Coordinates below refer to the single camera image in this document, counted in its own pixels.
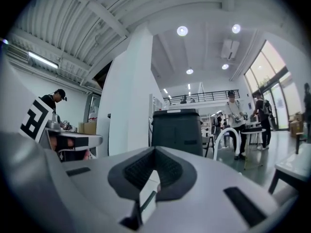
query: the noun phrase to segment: white shirt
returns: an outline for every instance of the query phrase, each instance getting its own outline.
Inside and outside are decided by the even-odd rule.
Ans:
[[[229,101],[228,103],[225,104],[225,113],[229,117],[230,126],[232,128],[237,128],[237,127],[245,124],[244,118],[240,115],[240,112],[243,113],[242,105],[237,100],[235,100],[234,103],[231,103]],[[232,115],[232,114],[236,114],[241,121],[239,123],[236,123],[234,118],[229,116],[229,115]]]

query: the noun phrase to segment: ceiling light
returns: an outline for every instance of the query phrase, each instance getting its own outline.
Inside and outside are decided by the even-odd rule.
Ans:
[[[223,69],[223,70],[226,70],[226,69],[228,69],[228,67],[229,67],[228,64],[224,64],[223,67],[222,67],[222,69]]]
[[[239,24],[233,25],[233,27],[232,27],[233,33],[238,33],[238,32],[240,32],[240,30],[241,30],[241,26]]]
[[[186,73],[187,73],[187,74],[193,74],[193,70],[192,70],[192,69],[189,69],[189,70],[187,70]]]
[[[41,62],[43,62],[43,63],[45,63],[45,64],[47,64],[47,65],[49,65],[51,67],[53,67],[53,68],[56,68],[56,69],[58,68],[58,65],[56,65],[55,63],[53,63],[51,61],[48,61],[46,59],[43,59],[42,57],[40,57],[40,56],[38,56],[38,55],[36,55],[36,54],[34,54],[32,52],[29,52],[28,54],[29,54],[30,57],[33,57],[33,58],[35,58],[35,59],[37,59],[37,60],[39,60],[39,61],[41,61]]]
[[[186,34],[188,34],[188,29],[185,27],[185,26],[180,26],[178,29],[177,29],[177,34],[179,36],[185,36]]]

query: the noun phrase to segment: air conditioner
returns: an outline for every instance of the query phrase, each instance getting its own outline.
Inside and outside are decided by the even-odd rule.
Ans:
[[[224,40],[221,57],[223,59],[232,60],[238,51],[240,43],[233,40]]]
[[[6,45],[6,54],[10,57],[18,59],[24,63],[28,63],[28,52],[13,45]]]

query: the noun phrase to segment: gray floor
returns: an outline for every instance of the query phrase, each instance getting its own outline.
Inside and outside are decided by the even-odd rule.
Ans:
[[[263,166],[244,170],[244,161],[234,160],[233,148],[218,150],[217,161],[223,162],[238,172],[241,172],[243,176],[248,177],[268,190],[275,172],[275,163],[281,161],[290,152],[294,152],[294,150],[295,139],[290,137],[289,132],[272,132],[270,148],[268,150],[251,150],[251,157],[260,160]],[[209,148],[207,157],[213,158],[212,148]],[[285,186],[286,183],[279,181],[275,193]]]

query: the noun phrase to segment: black trash bin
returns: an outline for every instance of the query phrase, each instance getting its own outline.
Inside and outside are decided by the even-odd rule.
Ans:
[[[196,109],[156,111],[151,145],[203,156],[201,124]]]

